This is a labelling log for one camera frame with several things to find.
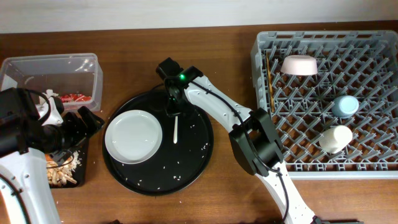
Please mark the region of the wooden chopstick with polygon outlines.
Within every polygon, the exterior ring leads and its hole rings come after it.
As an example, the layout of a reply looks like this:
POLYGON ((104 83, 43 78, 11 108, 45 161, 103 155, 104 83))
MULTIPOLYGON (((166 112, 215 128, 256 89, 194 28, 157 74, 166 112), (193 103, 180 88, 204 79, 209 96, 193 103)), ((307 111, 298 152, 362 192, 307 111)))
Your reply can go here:
POLYGON ((269 53, 268 52, 266 52, 266 70, 267 70, 267 81, 268 81, 268 87, 269 87, 269 98, 270 98, 271 112, 274 113, 275 106, 274 106, 272 77, 271 77, 271 71, 270 71, 270 65, 269 65, 269 53))

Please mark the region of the rice and food scraps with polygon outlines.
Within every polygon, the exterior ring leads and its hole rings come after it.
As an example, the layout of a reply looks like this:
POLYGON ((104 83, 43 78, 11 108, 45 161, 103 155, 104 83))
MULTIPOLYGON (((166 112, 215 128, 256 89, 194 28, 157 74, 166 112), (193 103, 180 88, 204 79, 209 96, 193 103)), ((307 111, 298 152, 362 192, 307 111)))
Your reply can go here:
POLYGON ((76 169, 81 166, 78 151, 73 152, 62 165, 58 165, 49 154, 45 158, 49 186, 60 188, 78 185, 76 169))

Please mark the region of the white dinner plate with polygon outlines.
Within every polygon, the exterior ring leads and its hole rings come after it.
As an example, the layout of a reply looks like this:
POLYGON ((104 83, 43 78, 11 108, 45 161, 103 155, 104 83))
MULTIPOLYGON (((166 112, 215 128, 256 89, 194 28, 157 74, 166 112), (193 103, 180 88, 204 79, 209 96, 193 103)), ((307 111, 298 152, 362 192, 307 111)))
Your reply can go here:
POLYGON ((158 119, 142 110, 117 115, 108 125, 104 143, 110 156, 125 164, 138 164, 150 159, 162 143, 158 119))

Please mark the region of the pink shallow bowl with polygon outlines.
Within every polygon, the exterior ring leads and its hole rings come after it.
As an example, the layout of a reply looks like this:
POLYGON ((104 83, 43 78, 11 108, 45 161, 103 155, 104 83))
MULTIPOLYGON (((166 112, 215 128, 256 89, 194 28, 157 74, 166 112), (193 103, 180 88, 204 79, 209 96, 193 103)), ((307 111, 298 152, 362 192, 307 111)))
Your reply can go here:
POLYGON ((317 61, 308 55, 289 55, 284 59, 280 71, 289 75, 316 75, 317 61))

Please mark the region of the white plastic fork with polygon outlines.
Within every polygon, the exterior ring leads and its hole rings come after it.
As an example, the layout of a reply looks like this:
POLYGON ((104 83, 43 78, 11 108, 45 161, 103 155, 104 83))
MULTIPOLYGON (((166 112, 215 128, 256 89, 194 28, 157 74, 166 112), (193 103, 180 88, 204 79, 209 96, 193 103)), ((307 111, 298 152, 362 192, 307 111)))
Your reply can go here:
POLYGON ((173 134, 173 143, 176 144, 177 142, 178 142, 178 116, 175 117, 174 134, 173 134))

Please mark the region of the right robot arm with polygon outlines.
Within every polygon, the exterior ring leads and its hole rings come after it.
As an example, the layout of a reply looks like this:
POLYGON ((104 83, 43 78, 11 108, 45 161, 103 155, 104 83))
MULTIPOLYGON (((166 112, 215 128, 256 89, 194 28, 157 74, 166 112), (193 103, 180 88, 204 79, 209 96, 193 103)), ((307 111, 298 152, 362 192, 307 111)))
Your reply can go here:
POLYGON ((306 205, 287 171, 283 144, 264 109, 244 107, 219 91, 194 66, 182 68, 171 58, 159 63, 156 72, 169 96, 167 113, 177 116, 200 108, 227 130, 238 164, 255 175, 277 204, 282 223, 320 223, 306 205))

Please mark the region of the red snack wrapper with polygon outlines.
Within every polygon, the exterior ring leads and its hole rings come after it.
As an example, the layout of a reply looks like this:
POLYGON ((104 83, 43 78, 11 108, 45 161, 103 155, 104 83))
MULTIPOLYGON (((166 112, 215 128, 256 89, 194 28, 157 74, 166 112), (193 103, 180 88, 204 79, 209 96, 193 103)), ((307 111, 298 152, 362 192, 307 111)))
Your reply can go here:
POLYGON ((80 93, 71 93, 60 97, 62 103, 86 102, 90 101, 91 97, 80 93))

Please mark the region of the white tissue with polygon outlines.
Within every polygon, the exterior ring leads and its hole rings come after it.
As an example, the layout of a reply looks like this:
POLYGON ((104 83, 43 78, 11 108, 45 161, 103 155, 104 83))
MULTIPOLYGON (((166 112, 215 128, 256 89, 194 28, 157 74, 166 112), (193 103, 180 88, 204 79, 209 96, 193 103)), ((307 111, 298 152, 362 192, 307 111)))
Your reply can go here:
MULTIPOLYGON (((46 91, 43 93, 43 95, 45 95, 46 98, 49 98, 49 97, 51 97, 51 96, 55 96, 55 97, 58 97, 58 96, 59 96, 58 93, 54 93, 53 90, 51 90, 51 89, 46 90, 46 91)), ((41 96, 40 96, 40 97, 39 97, 39 101, 40 101, 40 104, 43 104, 44 101, 45 101, 44 97, 41 97, 41 96)))

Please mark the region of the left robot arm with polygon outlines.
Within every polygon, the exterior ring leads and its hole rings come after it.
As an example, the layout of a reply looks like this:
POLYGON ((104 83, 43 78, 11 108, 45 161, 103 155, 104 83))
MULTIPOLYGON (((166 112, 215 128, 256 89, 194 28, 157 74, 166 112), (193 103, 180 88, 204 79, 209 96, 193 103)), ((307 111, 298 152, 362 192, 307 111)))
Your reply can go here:
POLYGON ((25 88, 1 92, 1 195, 11 223, 61 222, 45 157, 64 165, 67 153, 103 126, 85 106, 64 112, 56 96, 25 88))

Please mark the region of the light blue cup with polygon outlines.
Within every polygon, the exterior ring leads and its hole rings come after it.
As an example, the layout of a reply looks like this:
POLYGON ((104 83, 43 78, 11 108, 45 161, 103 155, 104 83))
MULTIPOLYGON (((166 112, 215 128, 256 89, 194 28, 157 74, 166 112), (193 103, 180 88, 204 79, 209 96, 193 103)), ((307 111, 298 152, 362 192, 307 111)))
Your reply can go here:
POLYGON ((349 95, 343 95, 333 100, 332 113, 338 118, 352 117, 359 109, 357 98, 349 95))

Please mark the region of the white upturned cup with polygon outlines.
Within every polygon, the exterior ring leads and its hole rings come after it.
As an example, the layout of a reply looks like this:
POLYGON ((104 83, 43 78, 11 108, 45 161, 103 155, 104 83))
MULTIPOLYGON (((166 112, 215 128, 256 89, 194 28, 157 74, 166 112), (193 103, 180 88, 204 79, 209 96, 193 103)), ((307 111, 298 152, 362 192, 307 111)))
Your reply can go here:
POLYGON ((330 154, 343 150, 353 139, 353 132, 347 126, 339 125, 322 132, 320 147, 330 154))

